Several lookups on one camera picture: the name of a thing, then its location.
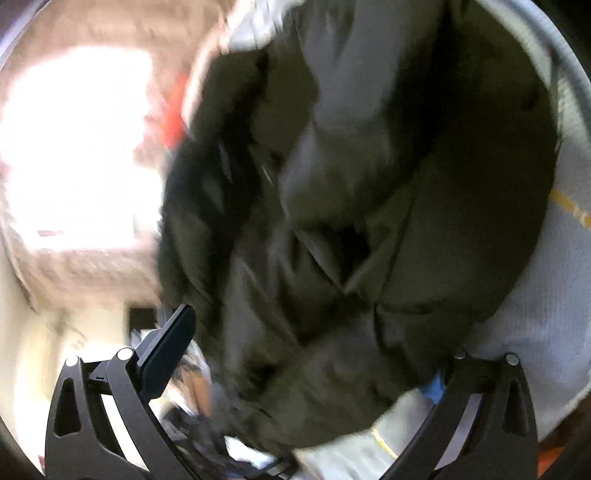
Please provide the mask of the black hooded puffer jacket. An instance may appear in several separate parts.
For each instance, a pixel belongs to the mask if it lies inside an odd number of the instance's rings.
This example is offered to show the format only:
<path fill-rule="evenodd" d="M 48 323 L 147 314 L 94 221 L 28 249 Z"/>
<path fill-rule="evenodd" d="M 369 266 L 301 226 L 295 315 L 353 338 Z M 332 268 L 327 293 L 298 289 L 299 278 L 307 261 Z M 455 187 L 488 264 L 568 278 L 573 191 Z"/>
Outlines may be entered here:
<path fill-rule="evenodd" d="M 158 250 L 211 428 L 280 456 L 430 382 L 528 263 L 556 143 L 529 56 L 476 1 L 308 1 L 214 59 Z"/>

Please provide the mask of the blue plaid bed sheet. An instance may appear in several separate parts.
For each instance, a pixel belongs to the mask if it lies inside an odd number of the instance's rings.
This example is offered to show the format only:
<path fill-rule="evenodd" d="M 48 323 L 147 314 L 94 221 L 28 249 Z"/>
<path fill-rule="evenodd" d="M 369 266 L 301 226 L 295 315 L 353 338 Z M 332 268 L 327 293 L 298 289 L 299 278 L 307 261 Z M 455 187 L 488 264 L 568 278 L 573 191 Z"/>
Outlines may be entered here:
<path fill-rule="evenodd" d="M 478 357 L 515 353 L 540 439 L 590 390 L 590 82 L 554 16 L 535 1 L 476 1 L 520 44 L 544 83 L 557 132 L 554 182 L 536 247 L 497 312 L 461 345 Z M 235 48 L 269 44 L 293 1 L 259 1 Z"/>

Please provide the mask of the pink lace curtain left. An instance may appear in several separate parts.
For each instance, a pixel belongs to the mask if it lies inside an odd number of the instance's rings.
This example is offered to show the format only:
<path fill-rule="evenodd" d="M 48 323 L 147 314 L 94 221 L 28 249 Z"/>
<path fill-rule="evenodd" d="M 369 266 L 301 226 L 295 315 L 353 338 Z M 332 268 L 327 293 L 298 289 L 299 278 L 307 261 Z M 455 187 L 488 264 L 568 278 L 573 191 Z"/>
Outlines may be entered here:
<path fill-rule="evenodd" d="M 23 236 L 1 222 L 9 265 L 30 307 L 77 309 L 90 304 L 160 303 L 151 242 L 128 248 L 76 249 L 51 237 Z"/>

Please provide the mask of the orange carrot plush pillow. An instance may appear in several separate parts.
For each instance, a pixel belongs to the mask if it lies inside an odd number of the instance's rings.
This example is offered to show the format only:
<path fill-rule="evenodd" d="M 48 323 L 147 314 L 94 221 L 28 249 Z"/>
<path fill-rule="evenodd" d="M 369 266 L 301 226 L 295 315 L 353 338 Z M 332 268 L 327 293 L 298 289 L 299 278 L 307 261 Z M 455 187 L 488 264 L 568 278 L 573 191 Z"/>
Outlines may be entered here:
<path fill-rule="evenodd" d="M 182 106 L 188 78 L 186 72 L 180 73 L 164 99 L 159 127 L 161 142 L 168 150 L 174 150 L 184 137 L 185 126 L 182 118 Z"/>

